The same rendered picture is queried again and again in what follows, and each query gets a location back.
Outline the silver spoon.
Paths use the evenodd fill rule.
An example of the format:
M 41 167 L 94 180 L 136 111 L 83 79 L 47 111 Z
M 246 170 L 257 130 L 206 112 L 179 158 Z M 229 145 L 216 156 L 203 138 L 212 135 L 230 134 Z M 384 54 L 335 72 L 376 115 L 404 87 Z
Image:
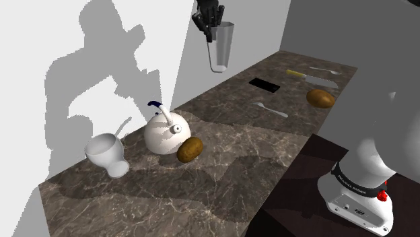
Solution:
M 264 108 L 264 109 L 266 109 L 266 110 L 268 110 L 270 112 L 273 112 L 275 114 L 278 114 L 280 116 L 283 116 L 285 118 L 288 118 L 288 114 L 285 114 L 284 112 L 279 112 L 277 110 L 273 110 L 273 109 L 267 108 L 262 102 L 252 102 L 251 105 L 260 106 L 261 108 Z
M 333 75 L 342 75 L 341 72 L 333 71 L 333 70 L 330 70 L 330 69 L 322 69 L 322 68 L 317 68 L 317 67 L 309 67 L 309 68 L 313 69 L 313 70 L 318 70 L 318 71 L 327 71 L 329 73 L 332 73 Z

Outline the dark robot stand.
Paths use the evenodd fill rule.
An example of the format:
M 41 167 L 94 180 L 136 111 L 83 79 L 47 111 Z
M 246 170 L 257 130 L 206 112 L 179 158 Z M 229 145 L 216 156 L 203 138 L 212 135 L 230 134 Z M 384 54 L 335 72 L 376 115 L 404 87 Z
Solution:
M 244 237 L 377 237 L 331 213 L 317 189 L 347 150 L 311 135 L 277 183 Z M 386 237 L 420 237 L 420 184 L 399 174 L 388 182 L 394 225 Z

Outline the white footed cup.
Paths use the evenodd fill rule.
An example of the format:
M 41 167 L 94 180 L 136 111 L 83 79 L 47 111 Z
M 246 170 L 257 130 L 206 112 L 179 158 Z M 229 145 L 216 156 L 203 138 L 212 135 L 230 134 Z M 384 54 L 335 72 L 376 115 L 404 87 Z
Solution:
M 111 178 L 123 177 L 129 171 L 124 158 L 124 147 L 114 134 L 103 133 L 93 137 L 85 147 L 86 158 L 104 168 Z

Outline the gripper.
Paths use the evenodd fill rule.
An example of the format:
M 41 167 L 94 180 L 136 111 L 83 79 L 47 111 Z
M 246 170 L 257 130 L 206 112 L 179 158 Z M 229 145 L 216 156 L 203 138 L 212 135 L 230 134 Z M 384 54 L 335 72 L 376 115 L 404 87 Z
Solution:
M 219 5 L 218 0 L 197 0 L 197 12 L 191 18 L 199 31 L 205 35 L 208 43 L 213 42 L 211 28 L 205 24 L 202 14 L 214 15 L 215 25 L 220 25 L 224 10 L 225 6 Z

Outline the yellow-handled kitchen knife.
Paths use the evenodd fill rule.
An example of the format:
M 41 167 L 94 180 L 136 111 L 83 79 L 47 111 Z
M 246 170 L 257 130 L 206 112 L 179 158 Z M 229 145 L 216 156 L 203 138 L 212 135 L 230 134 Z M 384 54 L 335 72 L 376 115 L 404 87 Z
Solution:
M 285 72 L 288 75 L 294 75 L 294 76 L 297 76 L 297 77 L 300 77 L 300 78 L 304 78 L 305 81 L 308 82 L 308 83 L 312 83 L 312 84 L 315 84 L 315 85 L 324 86 L 324 87 L 328 87 L 328 88 L 334 88 L 334 89 L 339 88 L 337 83 L 335 83 L 331 80 L 322 79 L 322 78 L 314 77 L 314 76 L 311 76 L 311 75 L 306 75 L 306 74 L 303 74 L 303 73 L 300 73 L 300 72 L 297 72 L 297 71 L 293 71 L 293 70 L 290 70 L 290 69 L 287 69 Z

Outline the clear glass tumbler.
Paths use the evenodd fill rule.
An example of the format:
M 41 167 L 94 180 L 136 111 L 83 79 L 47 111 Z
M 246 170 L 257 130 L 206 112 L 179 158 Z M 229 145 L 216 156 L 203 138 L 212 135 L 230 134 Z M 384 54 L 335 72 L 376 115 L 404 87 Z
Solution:
M 234 26 L 232 22 L 222 22 L 211 27 L 211 42 L 207 43 L 207 50 L 210 69 L 214 73 L 223 73 L 228 68 Z

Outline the brown potato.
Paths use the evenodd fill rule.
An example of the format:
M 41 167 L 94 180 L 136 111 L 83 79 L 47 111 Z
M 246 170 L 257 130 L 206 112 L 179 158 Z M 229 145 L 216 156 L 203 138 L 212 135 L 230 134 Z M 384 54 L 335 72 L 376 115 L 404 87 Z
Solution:
M 203 151 L 203 142 L 198 137 L 188 138 L 176 153 L 178 160 L 182 163 L 188 163 L 194 160 Z
M 313 89 L 306 94 L 307 102 L 317 108 L 331 108 L 335 104 L 335 98 L 324 90 Z

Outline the black phone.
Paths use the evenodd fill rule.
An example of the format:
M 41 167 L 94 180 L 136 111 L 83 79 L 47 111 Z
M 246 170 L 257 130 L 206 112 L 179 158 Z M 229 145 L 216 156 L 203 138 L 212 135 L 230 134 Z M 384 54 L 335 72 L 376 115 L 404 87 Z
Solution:
M 250 80 L 248 83 L 250 85 L 256 86 L 260 89 L 266 90 L 271 93 L 275 93 L 280 88 L 280 86 L 278 86 L 277 84 L 271 83 L 269 81 L 265 81 L 263 79 L 259 79 L 257 77 Z

